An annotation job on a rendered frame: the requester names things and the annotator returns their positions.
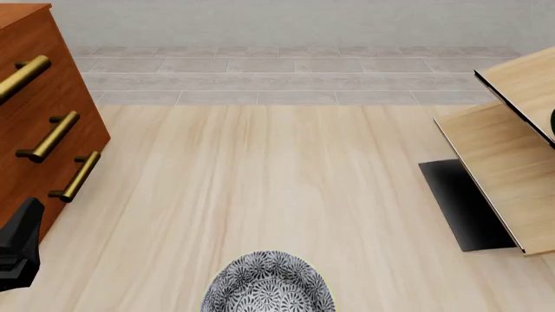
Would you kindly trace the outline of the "red-brown wooden cabinet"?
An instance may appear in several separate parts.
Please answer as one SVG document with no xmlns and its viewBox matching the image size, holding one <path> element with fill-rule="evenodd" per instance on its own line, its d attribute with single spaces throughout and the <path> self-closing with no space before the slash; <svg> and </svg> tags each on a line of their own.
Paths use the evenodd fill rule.
<svg viewBox="0 0 555 312">
<path fill-rule="evenodd" d="M 40 237 L 45 237 L 66 203 L 49 198 L 65 189 L 80 163 L 77 156 L 101 153 L 108 130 L 57 28 L 48 3 L 0 4 L 0 81 L 16 72 L 15 62 L 47 56 L 51 66 L 0 106 L 0 227 L 27 198 L 44 205 Z M 42 163 L 17 158 L 32 149 L 55 124 L 51 116 L 76 111 L 80 119 Z"/>
</svg>

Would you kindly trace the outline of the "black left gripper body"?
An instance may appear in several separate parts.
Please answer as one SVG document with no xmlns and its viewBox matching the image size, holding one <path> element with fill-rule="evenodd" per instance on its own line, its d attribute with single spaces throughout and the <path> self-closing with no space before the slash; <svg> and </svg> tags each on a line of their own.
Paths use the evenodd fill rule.
<svg viewBox="0 0 555 312">
<path fill-rule="evenodd" d="M 0 247 L 0 292 L 29 288 L 40 268 L 38 249 Z"/>
</svg>

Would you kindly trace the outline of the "pale wooden wine rack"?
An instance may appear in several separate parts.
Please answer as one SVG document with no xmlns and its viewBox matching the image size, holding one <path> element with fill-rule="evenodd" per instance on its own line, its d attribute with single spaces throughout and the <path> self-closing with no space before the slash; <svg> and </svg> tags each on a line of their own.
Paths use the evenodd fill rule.
<svg viewBox="0 0 555 312">
<path fill-rule="evenodd" d="M 555 47 L 474 75 L 494 100 L 432 108 L 454 157 L 421 172 L 463 251 L 555 254 Z"/>
</svg>

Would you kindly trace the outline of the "black-and-white patterned bowl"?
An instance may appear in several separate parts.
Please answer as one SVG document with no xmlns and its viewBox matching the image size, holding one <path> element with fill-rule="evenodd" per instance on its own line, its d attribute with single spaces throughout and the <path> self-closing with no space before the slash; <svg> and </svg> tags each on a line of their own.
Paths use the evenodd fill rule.
<svg viewBox="0 0 555 312">
<path fill-rule="evenodd" d="M 207 288 L 200 312 L 336 312 L 336 304 L 310 264 L 265 250 L 227 264 Z"/>
</svg>

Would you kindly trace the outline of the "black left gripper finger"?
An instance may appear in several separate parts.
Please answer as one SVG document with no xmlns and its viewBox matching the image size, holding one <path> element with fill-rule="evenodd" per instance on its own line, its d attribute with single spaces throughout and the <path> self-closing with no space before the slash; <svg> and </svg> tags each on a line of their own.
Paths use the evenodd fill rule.
<svg viewBox="0 0 555 312">
<path fill-rule="evenodd" d="M 0 252 L 37 252 L 44 205 L 27 198 L 0 228 Z"/>
</svg>

